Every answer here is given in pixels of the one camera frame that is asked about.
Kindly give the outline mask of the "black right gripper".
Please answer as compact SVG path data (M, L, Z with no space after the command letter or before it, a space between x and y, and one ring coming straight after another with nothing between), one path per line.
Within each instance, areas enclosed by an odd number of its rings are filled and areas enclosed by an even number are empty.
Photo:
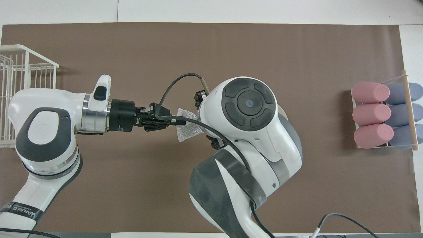
M205 90L202 91L198 91L195 93L194 96L194 100L195 100L195 107L197 109L197 120L200 121L200 105L202 104L202 101L204 101L206 98L206 92ZM186 121L185 120L178 120L178 119L171 119L170 120L170 125L186 125ZM215 138L215 137L211 137L210 135L206 134L207 139L210 140L211 142L211 147L213 149L221 149L224 148L225 146L227 146L227 143L224 142L221 138Z

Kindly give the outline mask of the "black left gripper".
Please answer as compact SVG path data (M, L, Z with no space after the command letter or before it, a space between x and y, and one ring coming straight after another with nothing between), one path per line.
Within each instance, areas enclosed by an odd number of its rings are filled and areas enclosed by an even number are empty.
M143 127L145 131L160 131L174 125L169 120L158 120L155 109L157 103L148 107L136 107L133 101L113 99L110 108L110 130L131 132L133 126Z

